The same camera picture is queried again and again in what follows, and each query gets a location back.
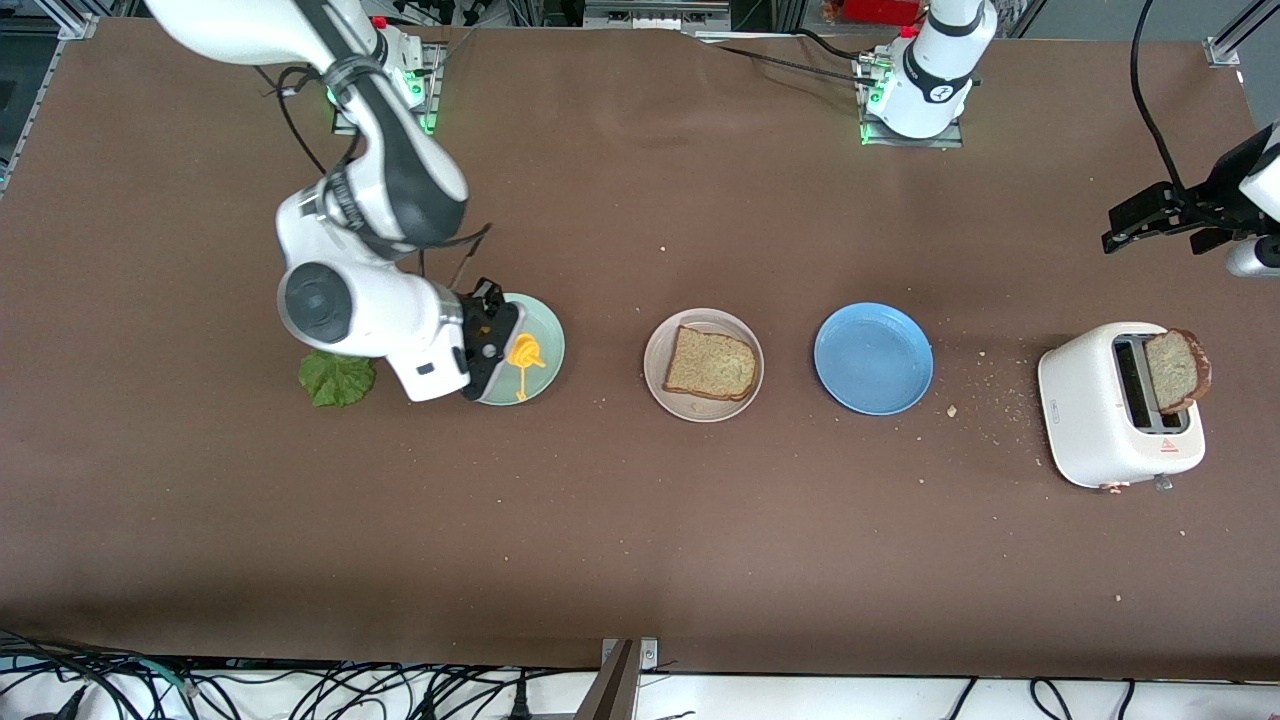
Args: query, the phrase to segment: green plate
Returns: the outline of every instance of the green plate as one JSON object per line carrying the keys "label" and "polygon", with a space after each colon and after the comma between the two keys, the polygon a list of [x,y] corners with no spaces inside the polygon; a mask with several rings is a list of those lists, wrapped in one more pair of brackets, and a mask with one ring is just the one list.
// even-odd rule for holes
{"label": "green plate", "polygon": [[[556,313],[552,313],[552,309],[543,304],[541,300],[520,295],[518,292],[507,292],[503,295],[509,302],[515,302],[525,309],[525,324],[520,327],[520,332],[534,336],[534,340],[538,341],[541,348],[543,363],[547,363],[545,368],[532,365],[525,370],[526,400],[524,402],[529,402],[552,384],[556,374],[559,373],[561,365],[564,363],[564,328],[561,327]],[[493,389],[477,402],[498,406],[520,405],[521,401],[516,400],[516,391],[518,389],[520,368],[503,361]]]}

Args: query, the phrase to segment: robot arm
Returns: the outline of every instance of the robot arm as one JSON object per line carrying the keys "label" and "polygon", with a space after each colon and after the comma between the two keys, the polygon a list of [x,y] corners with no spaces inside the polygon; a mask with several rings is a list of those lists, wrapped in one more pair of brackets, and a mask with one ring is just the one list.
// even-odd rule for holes
{"label": "robot arm", "polygon": [[996,36],[991,0],[934,0],[915,37],[899,37],[884,50],[890,73],[867,111],[910,138],[934,137],[964,111],[973,70]]}
{"label": "robot arm", "polygon": [[[289,332],[321,350],[385,356],[411,400],[462,388],[477,395],[472,370],[488,379],[502,356],[477,357],[463,337],[463,318],[497,314],[500,290],[463,300],[394,265],[449,245],[467,186],[370,58],[379,36],[358,0],[148,0],[148,6],[178,42],[210,59],[310,63],[366,138],[364,155],[338,163],[276,211],[285,261],[278,305]],[[481,318],[486,327],[502,324],[492,320]]]}
{"label": "robot arm", "polygon": [[219,0],[216,10],[189,0],[150,0],[148,6],[169,35],[206,58],[303,60],[324,74],[369,143],[346,168],[346,190],[343,173],[330,173],[329,217],[360,232],[379,255],[439,247],[458,231],[467,201],[462,172],[421,132],[370,60],[378,33],[358,0]]}
{"label": "robot arm", "polygon": [[1222,155],[1204,182],[1179,195],[1169,181],[1111,209],[1102,251],[1135,240],[1197,231],[1192,252],[1231,241],[1228,269],[1240,277],[1280,277],[1280,120]]}

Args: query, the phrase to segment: toaster slot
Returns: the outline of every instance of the toaster slot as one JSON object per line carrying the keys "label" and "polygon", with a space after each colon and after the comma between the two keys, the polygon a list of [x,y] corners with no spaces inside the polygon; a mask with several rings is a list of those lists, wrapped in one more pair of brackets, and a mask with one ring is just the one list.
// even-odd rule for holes
{"label": "toaster slot", "polygon": [[1151,382],[1151,368],[1147,365],[1147,351],[1143,345],[1151,334],[1123,334],[1112,343],[1116,359],[1116,372],[1120,387],[1124,389],[1125,407],[1129,421],[1138,430],[1148,434],[1172,436],[1187,429],[1187,411],[1161,415],[1156,402],[1156,391]]}
{"label": "toaster slot", "polygon": [[1138,373],[1138,359],[1134,343],[1128,340],[1115,342],[1116,368],[1120,370],[1120,387],[1124,388],[1124,402],[1129,409],[1129,421],[1139,430],[1151,428],[1151,409],[1142,387],[1142,374]]}

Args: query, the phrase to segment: blue plate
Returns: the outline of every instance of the blue plate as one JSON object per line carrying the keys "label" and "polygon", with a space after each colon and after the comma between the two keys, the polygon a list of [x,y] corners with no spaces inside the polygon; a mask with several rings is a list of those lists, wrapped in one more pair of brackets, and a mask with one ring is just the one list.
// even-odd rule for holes
{"label": "blue plate", "polygon": [[933,379],[933,350],[915,320],[879,302],[836,310],[818,331],[813,360],[841,405],[892,415],[915,405]]}

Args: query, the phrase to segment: red object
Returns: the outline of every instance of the red object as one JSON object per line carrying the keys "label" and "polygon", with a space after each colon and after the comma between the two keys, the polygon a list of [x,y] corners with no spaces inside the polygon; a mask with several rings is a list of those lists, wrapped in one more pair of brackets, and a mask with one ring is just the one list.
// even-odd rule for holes
{"label": "red object", "polygon": [[915,24],[920,14],[916,0],[845,0],[845,19],[886,26]]}

